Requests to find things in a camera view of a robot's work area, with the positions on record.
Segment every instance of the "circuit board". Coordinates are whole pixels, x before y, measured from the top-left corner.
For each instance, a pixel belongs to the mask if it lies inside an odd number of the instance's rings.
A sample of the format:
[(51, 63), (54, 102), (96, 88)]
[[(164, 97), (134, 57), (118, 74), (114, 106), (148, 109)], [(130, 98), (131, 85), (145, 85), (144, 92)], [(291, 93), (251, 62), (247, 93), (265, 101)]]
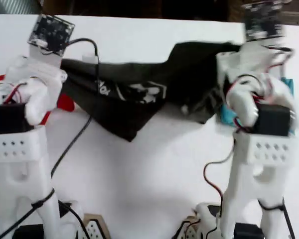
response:
[(283, 36), (281, 23), (282, 3), (270, 0), (243, 5), (247, 41)]
[(74, 26), (74, 24), (58, 17), (41, 14), (37, 19), (28, 43), (38, 46), (38, 40), (44, 41), (47, 45), (41, 46), (43, 50), (62, 57)]

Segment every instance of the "black cable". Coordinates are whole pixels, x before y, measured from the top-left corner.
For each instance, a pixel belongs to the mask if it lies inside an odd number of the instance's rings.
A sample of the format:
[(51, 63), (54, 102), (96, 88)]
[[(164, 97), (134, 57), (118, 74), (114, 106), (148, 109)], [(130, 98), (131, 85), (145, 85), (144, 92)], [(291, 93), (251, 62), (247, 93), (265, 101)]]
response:
[(77, 43), (77, 42), (82, 42), (82, 41), (91, 42), (93, 44), (93, 46), (94, 46), (95, 56), (99, 56), (97, 44), (95, 43), (95, 41), (93, 41), (93, 40), (91, 40), (89, 38), (78, 38), (78, 39), (71, 40), (71, 41), (69, 41), (67, 43), (67, 46), (72, 45), (72, 44)]
[[(91, 42), (94, 46), (94, 50), (95, 50), (95, 56), (98, 57), (98, 47), (96, 45), (96, 43), (88, 38), (79, 38), (79, 39), (75, 39), (72, 41), (69, 41), (69, 43), (67, 44), (67, 46), (72, 45), (74, 43), (77, 42), (81, 42), (81, 41), (87, 41), (87, 42)], [(98, 76), (99, 76), (99, 63), (96, 64), (96, 84), (97, 87), (99, 88), (99, 82), (98, 82)], [(83, 128), (79, 131), (79, 133), (74, 137), (74, 139), (70, 142), (70, 144), (66, 147), (66, 149), (64, 150), (64, 152), (61, 154), (61, 156), (59, 157), (59, 159), (57, 160), (57, 162), (55, 163), (55, 165), (53, 166), (52, 170), (51, 170), (51, 178), (53, 177), (55, 170), (57, 169), (57, 167), (59, 166), (59, 164), (61, 163), (62, 159), (64, 158), (64, 156), (66, 155), (66, 153), (71, 149), (71, 147), (73, 146), (73, 144), (77, 141), (77, 139), (82, 135), (82, 133), (86, 130), (86, 128), (89, 126), (90, 122), (92, 121), (92, 116), (89, 117), (88, 121), (85, 123), (85, 125), (83, 126)], [(0, 239), (2, 239), (3, 237), (5, 237), (7, 234), (9, 234), (13, 229), (15, 229), (16, 227), (18, 227), (25, 219), (27, 219), (33, 212), (35, 212), (38, 208), (42, 207), (43, 204), (49, 200), (52, 195), (54, 194), (54, 189), (52, 190), (52, 192), (43, 200), (40, 200), (32, 205), (32, 209), (27, 212), (23, 217), (21, 217), (17, 222), (15, 222), (10, 228), (8, 228), (4, 233), (2, 233), (0, 235)], [(82, 222), (81, 218), (77, 215), (77, 213), (69, 206), (67, 206), (66, 204), (64, 204), (63, 202), (59, 201), (59, 204), (66, 208), (69, 212), (71, 212), (79, 221), (82, 230), (85, 234), (85, 236), (87, 237), (87, 239), (90, 239), (88, 232), (86, 231), (86, 228), (84, 226), (84, 223)]]
[(58, 161), (55, 163), (55, 165), (53, 166), (52, 170), (51, 170), (51, 178), (53, 177), (57, 167), (59, 166), (59, 164), (61, 163), (62, 159), (65, 157), (65, 155), (67, 154), (67, 152), (71, 149), (71, 147), (74, 145), (74, 143), (78, 140), (78, 138), (82, 135), (82, 133), (86, 130), (86, 128), (89, 126), (90, 122), (92, 121), (93, 117), (90, 116), (88, 121), (85, 123), (85, 125), (83, 126), (83, 128), (78, 132), (78, 134), (74, 137), (74, 139), (70, 142), (70, 144), (66, 147), (66, 149), (63, 151), (63, 153), (61, 154), (61, 156), (59, 157)]
[(288, 226), (290, 237), (291, 237), (291, 239), (296, 239), (295, 232), (293, 230), (293, 226), (291, 225), (291, 221), (290, 221), (290, 218), (289, 218), (289, 215), (288, 215), (288, 211), (287, 211), (287, 208), (286, 208), (286, 205), (285, 205), (285, 199), (284, 198), (283, 198), (283, 203), (281, 205), (274, 206), (274, 207), (271, 207), (271, 208), (265, 207), (259, 200), (258, 200), (258, 203), (259, 203), (260, 207), (262, 209), (264, 209), (265, 211), (273, 211), (273, 210), (282, 211), (284, 213), (284, 216), (285, 216), (285, 220), (286, 220), (286, 223), (287, 223), (287, 226)]
[(77, 213), (71, 208), (69, 207), (68, 205), (66, 205), (65, 203), (59, 201), (59, 204), (64, 207), (65, 209), (67, 209), (69, 212), (71, 212), (75, 217), (76, 219), (79, 221), (80, 225), (81, 225), (81, 228), (86, 236), (87, 239), (90, 239), (90, 236), (89, 236), (89, 233), (86, 231), (86, 228), (85, 228), (85, 225), (84, 223), (82, 222), (81, 218), (79, 215), (77, 215)]
[(54, 189), (49, 193), (48, 196), (46, 196), (44, 199), (37, 201), (36, 203), (31, 204), (32, 208), (30, 211), (28, 211), (25, 215), (23, 215), (18, 221), (16, 221), (11, 227), (9, 227), (6, 231), (4, 231), (0, 235), (0, 239), (4, 238), (6, 235), (8, 235), (12, 230), (14, 230), (16, 227), (18, 227), (25, 219), (27, 219), (32, 213), (34, 213), (38, 208), (42, 207), (43, 204), (48, 201), (54, 194)]
[(216, 226), (213, 230), (210, 230), (210, 231), (206, 234), (205, 239), (208, 239), (209, 234), (213, 233), (213, 232), (216, 231), (216, 230), (217, 230), (217, 226)]

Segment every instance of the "white 3d-printed part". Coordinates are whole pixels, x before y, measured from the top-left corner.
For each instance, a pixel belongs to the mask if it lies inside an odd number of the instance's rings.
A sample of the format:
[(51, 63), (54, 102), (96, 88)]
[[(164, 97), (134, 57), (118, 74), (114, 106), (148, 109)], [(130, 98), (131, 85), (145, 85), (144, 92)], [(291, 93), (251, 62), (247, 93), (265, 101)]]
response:
[[(82, 239), (87, 239), (84, 235), (84, 232), (82, 229), (80, 229), (82, 232)], [(86, 226), (86, 231), (89, 233), (90, 239), (106, 239), (102, 237), (102, 234), (100, 232), (100, 229), (95, 221), (90, 221), (88, 225)]]

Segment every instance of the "red object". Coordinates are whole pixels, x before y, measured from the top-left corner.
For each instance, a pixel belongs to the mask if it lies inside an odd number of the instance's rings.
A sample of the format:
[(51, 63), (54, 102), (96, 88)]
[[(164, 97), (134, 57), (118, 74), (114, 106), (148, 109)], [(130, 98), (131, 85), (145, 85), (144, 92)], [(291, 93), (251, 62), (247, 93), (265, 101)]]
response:
[[(2, 81), (4, 79), (4, 75), (0, 76), (0, 81)], [(68, 112), (72, 112), (74, 111), (74, 101), (68, 97), (65, 94), (60, 94), (58, 102), (57, 102), (57, 108), (68, 111)], [(42, 122), (40, 124), (45, 124), (50, 116), (51, 112), (47, 112), (42, 120)]]

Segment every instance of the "perforated bracket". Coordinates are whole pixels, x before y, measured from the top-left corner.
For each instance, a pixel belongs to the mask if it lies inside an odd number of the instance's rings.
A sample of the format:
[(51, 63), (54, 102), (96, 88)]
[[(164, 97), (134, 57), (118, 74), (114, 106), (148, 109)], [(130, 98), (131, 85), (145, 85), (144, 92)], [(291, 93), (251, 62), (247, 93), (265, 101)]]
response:
[(249, 134), (235, 135), (236, 154), (247, 164), (289, 166), (293, 163), (294, 137)]
[(47, 154), (45, 127), (0, 134), (0, 163), (38, 161)]

